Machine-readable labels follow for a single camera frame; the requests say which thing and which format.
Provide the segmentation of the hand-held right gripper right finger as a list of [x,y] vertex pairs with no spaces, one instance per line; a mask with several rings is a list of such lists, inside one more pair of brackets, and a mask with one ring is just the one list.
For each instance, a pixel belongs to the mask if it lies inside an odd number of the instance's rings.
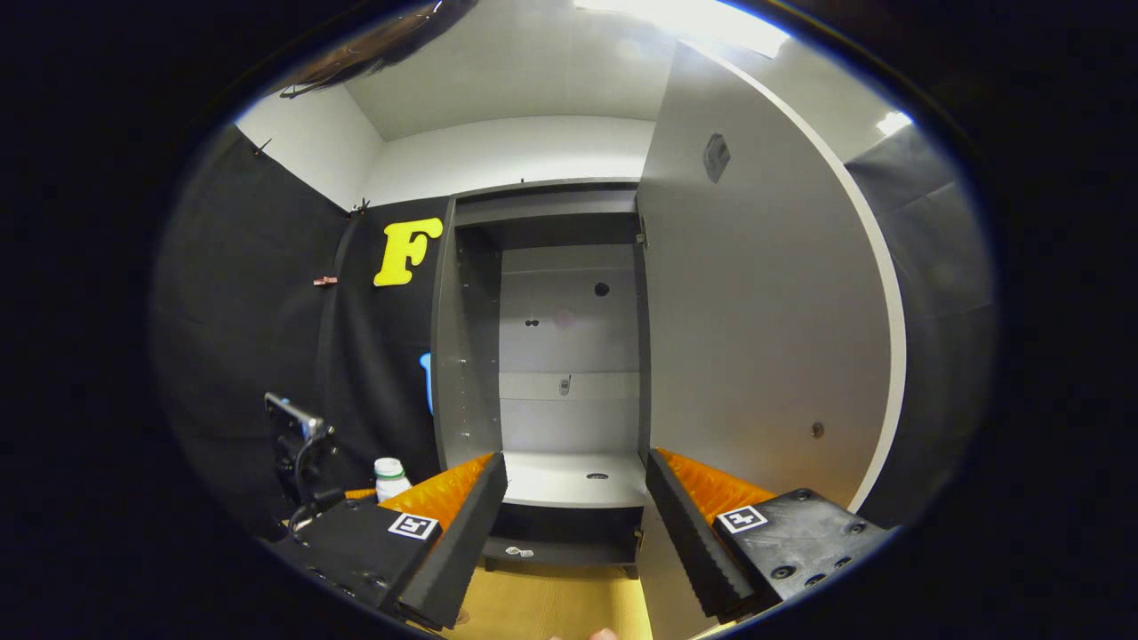
[[645,481],[702,612],[720,623],[795,599],[894,536],[813,489],[775,495],[662,448]]

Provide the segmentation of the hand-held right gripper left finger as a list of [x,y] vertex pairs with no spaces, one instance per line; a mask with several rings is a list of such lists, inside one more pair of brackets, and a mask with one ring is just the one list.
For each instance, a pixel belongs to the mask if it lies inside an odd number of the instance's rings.
[[384,501],[344,501],[271,550],[365,612],[455,627],[505,490],[505,457],[488,453]]

